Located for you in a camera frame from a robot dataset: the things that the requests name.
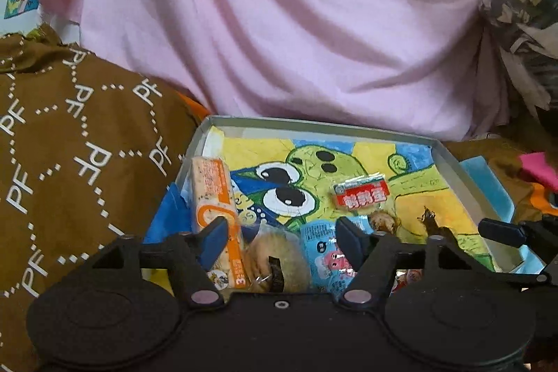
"pink fabric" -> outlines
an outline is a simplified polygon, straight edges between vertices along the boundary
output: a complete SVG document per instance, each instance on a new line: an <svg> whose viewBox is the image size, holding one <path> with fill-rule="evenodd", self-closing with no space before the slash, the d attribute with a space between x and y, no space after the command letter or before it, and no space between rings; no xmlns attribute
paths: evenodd
<svg viewBox="0 0 558 372"><path fill-rule="evenodd" d="M506 119L478 0L41 0L219 114L459 140Z"/></svg>
<svg viewBox="0 0 558 372"><path fill-rule="evenodd" d="M520 156L523 170L544 187L558 192L558 173L547 163L544 152L527 153Z"/></svg>

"brown fabric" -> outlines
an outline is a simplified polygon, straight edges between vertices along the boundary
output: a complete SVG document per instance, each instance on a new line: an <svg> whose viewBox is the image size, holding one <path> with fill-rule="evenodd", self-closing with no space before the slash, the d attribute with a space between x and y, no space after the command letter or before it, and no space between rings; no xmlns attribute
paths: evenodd
<svg viewBox="0 0 558 372"><path fill-rule="evenodd" d="M0 370L14 372L38 364L29 304L119 232L145 233L197 127L163 82L49 27L32 36L0 37Z"/></svg>
<svg viewBox="0 0 558 372"><path fill-rule="evenodd" d="M540 220L540 210L533 207L529 201L533 186L520 175L519 156L531 150L507 139L446 142L444 145L459 161L479 155L485 158L492 172L512 198L515 205L513 222Z"/></svg>

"blue cloth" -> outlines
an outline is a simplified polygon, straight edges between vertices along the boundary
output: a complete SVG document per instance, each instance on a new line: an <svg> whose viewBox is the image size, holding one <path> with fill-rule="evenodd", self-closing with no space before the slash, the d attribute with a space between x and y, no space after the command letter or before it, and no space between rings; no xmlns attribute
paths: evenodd
<svg viewBox="0 0 558 372"><path fill-rule="evenodd" d="M461 161L461 166L486 196L498 217L504 222L512 222L515 211L512 198L492 172L486 160L483 157L473 157ZM544 263L526 245L520 247L520 254L523 263L515 270L515 273L538 274L544 268Z"/></svg>
<svg viewBox="0 0 558 372"><path fill-rule="evenodd" d="M192 232L192 217L188 205L180 196L178 187L175 183L171 183L143 242L161 243L169 235L178 232Z"/></svg>

